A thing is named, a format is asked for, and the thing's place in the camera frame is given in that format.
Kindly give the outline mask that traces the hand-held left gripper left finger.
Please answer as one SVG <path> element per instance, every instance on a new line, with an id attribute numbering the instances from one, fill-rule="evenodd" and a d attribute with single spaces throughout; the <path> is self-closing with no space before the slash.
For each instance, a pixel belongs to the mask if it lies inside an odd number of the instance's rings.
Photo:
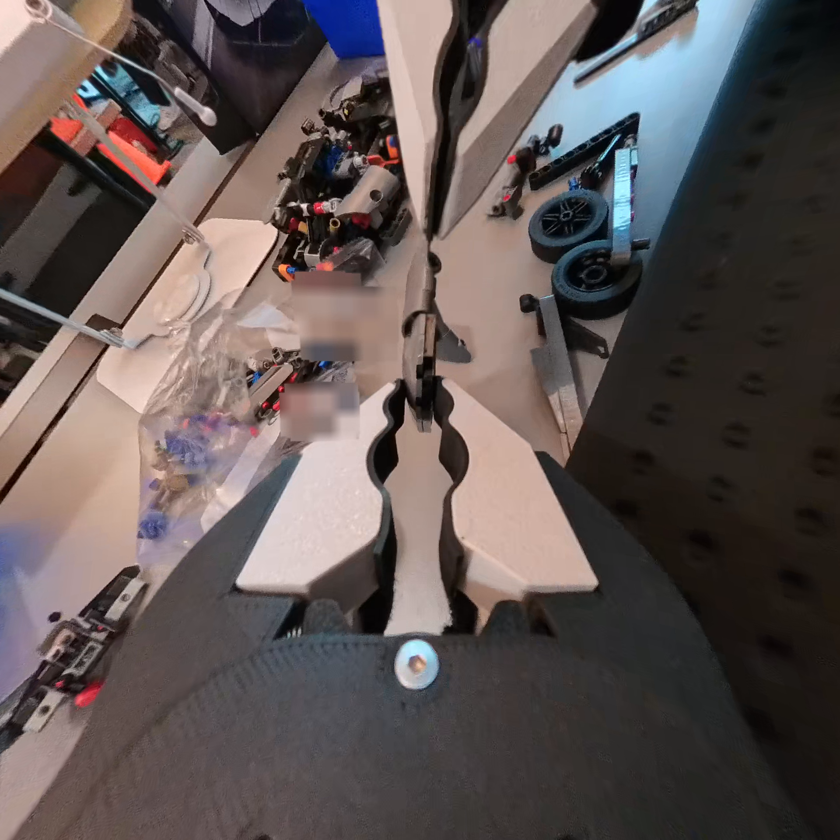
<path id="1" fill-rule="evenodd" d="M 357 437 L 305 447 L 238 574 L 237 588 L 357 613 L 382 634 L 393 608 L 396 531 L 385 482 L 398 463 L 404 385 L 389 382 L 360 406 Z"/>

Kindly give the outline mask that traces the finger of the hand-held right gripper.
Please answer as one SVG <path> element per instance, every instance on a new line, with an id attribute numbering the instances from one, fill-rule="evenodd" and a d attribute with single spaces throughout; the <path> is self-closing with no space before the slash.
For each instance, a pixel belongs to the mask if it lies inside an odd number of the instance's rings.
<path id="1" fill-rule="evenodd" d="M 457 2 L 461 53 L 437 154 L 436 237 L 488 187 L 594 24 L 586 1 Z"/>
<path id="2" fill-rule="evenodd" d="M 432 238 L 444 133 L 440 78 L 458 26 L 457 3 L 379 1 L 377 9 L 406 186 L 416 220 Z"/>

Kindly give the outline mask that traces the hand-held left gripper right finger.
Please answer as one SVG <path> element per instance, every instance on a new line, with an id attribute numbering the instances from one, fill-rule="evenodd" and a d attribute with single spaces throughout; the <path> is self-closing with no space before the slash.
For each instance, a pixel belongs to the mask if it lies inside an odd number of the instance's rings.
<path id="1" fill-rule="evenodd" d="M 438 459 L 451 479 L 438 542 L 456 633 L 503 602 L 596 591 L 598 579 L 529 442 L 451 379 L 438 379 Z"/>

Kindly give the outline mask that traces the large toy brick car model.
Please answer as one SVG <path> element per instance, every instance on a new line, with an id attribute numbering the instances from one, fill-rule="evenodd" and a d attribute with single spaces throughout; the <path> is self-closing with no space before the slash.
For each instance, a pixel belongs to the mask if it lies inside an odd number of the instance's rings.
<path id="1" fill-rule="evenodd" d="M 287 284 L 312 271 L 365 283 L 413 221 L 384 62 L 334 87 L 301 131 L 269 209 L 283 235 L 272 271 Z"/>

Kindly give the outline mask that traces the dark grey brick panel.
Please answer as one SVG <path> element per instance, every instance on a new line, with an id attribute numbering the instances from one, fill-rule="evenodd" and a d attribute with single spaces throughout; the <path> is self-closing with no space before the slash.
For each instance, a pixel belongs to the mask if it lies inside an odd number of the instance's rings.
<path id="1" fill-rule="evenodd" d="M 436 256 L 420 245 L 406 279 L 402 315 L 402 379 L 417 429 L 431 431 L 436 393 L 438 312 Z"/>

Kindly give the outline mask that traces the dark toy set box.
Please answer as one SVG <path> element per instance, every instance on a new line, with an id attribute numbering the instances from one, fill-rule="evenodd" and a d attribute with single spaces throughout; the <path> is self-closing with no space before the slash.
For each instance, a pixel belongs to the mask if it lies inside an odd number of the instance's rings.
<path id="1" fill-rule="evenodd" d="M 257 138 L 325 45 L 297 1 L 134 1 L 143 60 L 170 88 L 214 110 L 189 114 L 216 151 Z"/>

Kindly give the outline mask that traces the grey rod brick piece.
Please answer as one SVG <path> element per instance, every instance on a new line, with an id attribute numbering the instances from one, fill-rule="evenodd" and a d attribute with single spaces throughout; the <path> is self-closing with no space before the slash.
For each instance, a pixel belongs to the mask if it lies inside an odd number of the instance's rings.
<path id="1" fill-rule="evenodd" d="M 604 68 L 609 67 L 624 57 L 628 52 L 641 46 L 644 42 L 655 37 L 676 21 L 689 15 L 697 7 L 697 4 L 698 1 L 655 2 L 651 8 L 642 12 L 639 22 L 635 25 L 635 29 L 629 36 L 598 57 L 593 58 L 584 66 L 574 77 L 575 86 L 579 86 L 589 80 Z"/>

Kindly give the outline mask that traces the blue plastic bin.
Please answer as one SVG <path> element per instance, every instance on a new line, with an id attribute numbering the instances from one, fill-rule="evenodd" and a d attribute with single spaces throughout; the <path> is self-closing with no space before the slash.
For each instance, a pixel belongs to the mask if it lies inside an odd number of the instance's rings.
<path id="1" fill-rule="evenodd" d="M 340 60 L 385 54 L 376 1 L 303 1 Z"/>

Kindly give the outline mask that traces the long black brick beam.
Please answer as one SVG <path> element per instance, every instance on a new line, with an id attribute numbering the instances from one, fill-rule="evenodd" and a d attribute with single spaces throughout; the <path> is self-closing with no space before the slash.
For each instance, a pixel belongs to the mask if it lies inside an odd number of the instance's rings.
<path id="1" fill-rule="evenodd" d="M 611 147 L 615 139 L 625 139 L 631 134 L 636 134 L 641 120 L 639 112 L 631 112 L 626 117 L 610 124 L 605 129 L 595 133 L 587 140 L 579 143 L 572 149 L 564 152 L 551 161 L 538 165 L 528 175 L 528 187 L 530 191 L 536 192 L 556 182 L 566 173 L 572 172 L 587 161 L 591 161 L 602 155 Z"/>

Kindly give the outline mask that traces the small grey black brick assembly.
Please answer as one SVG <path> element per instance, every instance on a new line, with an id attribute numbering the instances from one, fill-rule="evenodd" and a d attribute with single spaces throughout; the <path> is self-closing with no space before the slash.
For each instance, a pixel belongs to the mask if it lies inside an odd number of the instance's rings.
<path id="1" fill-rule="evenodd" d="M 518 219 L 522 215 L 522 192 L 531 173 L 538 163 L 548 158 L 562 140 L 564 126 L 555 123 L 546 134 L 533 134 L 525 143 L 510 152 L 503 167 L 504 178 L 494 196 L 493 203 L 486 210 L 490 218 L 509 217 Z"/>

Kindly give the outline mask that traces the black brick axle connector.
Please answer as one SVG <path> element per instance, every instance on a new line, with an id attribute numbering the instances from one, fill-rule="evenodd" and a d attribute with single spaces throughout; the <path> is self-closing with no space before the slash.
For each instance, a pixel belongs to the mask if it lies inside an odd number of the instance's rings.
<path id="1" fill-rule="evenodd" d="M 599 192 L 606 177 L 612 173 L 615 152 L 623 147 L 624 138 L 620 133 L 615 134 L 610 143 L 587 165 L 580 173 L 579 187 L 592 192 Z"/>

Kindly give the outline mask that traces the large black toy wheel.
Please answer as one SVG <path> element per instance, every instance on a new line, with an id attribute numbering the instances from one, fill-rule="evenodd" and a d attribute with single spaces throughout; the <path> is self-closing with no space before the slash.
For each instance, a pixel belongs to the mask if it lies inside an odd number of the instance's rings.
<path id="1" fill-rule="evenodd" d="M 598 192 L 578 188 L 553 196 L 531 216 L 528 236 L 533 254 L 555 264 L 573 248 L 603 239 L 609 206 Z"/>
<path id="2" fill-rule="evenodd" d="M 636 252 L 615 266 L 609 240 L 577 245 L 554 265 L 551 285 L 559 310 L 584 320 L 608 319 L 631 305 L 641 285 L 644 261 Z"/>

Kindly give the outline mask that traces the clear bag of brick pieces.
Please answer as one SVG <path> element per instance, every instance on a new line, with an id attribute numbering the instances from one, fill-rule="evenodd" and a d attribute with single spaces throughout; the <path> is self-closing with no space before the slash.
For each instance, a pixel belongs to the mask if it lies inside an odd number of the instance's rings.
<path id="1" fill-rule="evenodd" d="M 136 555 L 175 564 L 313 440 L 354 430 L 354 363 L 304 354 L 273 303 L 227 300 L 175 331 L 172 365 L 141 415 Z"/>

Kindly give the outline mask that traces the grey brick panel red pins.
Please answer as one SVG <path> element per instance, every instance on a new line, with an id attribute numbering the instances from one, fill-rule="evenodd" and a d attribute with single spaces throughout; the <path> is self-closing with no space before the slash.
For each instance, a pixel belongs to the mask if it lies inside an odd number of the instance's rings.
<path id="1" fill-rule="evenodd" d="M 473 360 L 466 341 L 449 327 L 440 313 L 436 315 L 435 349 L 439 361 L 469 364 Z"/>

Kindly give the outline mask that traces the white book stand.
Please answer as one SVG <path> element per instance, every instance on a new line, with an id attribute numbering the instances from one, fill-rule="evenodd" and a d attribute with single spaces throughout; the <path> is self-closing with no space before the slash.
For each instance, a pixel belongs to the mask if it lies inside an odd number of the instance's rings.
<path id="1" fill-rule="evenodd" d="M 2 91 L 2 127 L 10 128 L 25 106 L 35 104 L 40 85 L 58 82 L 70 72 L 73 41 L 119 57 L 85 36 L 73 18 L 50 2 L 2 5 L 2 81 L 9 82 L 9 89 Z M 93 328 L 6 289 L 2 300 L 108 346 L 98 382 L 141 413 L 174 360 L 174 328 L 187 326 L 226 298 L 236 301 L 270 255 L 277 231 L 253 219 L 211 218 L 195 225 L 89 112 L 71 101 L 66 107 L 95 141 L 140 178 L 156 200 L 154 208 L 165 208 L 174 219 L 182 246 L 125 329 Z"/>

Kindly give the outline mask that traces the flat brick assembly grey blade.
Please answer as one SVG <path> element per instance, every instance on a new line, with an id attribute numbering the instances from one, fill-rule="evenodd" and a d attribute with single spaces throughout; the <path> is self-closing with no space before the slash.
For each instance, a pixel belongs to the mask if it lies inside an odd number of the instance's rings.
<path id="1" fill-rule="evenodd" d="M 104 684 L 102 662 L 138 612 L 148 582 L 126 566 L 69 618 L 55 613 L 38 647 L 34 672 L 2 701 L 1 751 L 26 733 L 41 732 L 67 702 L 82 708 Z"/>

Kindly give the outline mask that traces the black perforated board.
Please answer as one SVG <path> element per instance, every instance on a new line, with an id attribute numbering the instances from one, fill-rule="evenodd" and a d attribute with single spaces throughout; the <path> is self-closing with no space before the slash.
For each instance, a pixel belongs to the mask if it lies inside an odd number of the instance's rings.
<path id="1" fill-rule="evenodd" d="M 838 838 L 839 3 L 758 2 L 570 472 L 668 574 Z"/>

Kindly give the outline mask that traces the orange cone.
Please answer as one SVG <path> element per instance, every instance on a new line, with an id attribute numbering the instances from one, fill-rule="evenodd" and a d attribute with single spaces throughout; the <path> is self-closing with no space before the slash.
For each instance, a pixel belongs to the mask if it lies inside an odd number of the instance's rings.
<path id="1" fill-rule="evenodd" d="M 138 184 L 142 184 L 138 178 L 140 172 L 156 186 L 163 186 L 171 180 L 174 174 L 172 163 L 159 161 L 158 146 L 123 115 L 116 101 L 104 98 L 87 104 L 78 93 L 73 95 L 72 101 L 77 109 L 96 119 L 119 154 L 99 141 L 67 106 L 59 108 L 49 121 L 50 131 L 59 140 L 87 158 L 97 152 L 102 159 L 115 165 Z"/>

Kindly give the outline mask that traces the black brick bracket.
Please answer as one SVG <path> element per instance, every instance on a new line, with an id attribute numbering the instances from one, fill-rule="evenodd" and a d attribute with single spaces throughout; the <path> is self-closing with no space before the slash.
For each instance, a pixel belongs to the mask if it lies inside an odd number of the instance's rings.
<path id="1" fill-rule="evenodd" d="M 564 313 L 553 295 L 541 298 L 530 293 L 520 295 L 518 299 L 520 312 L 524 314 L 535 314 L 538 336 L 541 339 L 547 338 L 542 313 L 542 304 L 544 302 L 548 305 L 549 311 L 552 314 L 557 314 L 560 317 L 565 343 L 569 350 L 582 351 L 604 361 L 610 358 L 610 350 L 606 340 L 598 333 L 585 327 L 583 323 L 575 321 L 570 315 Z"/>

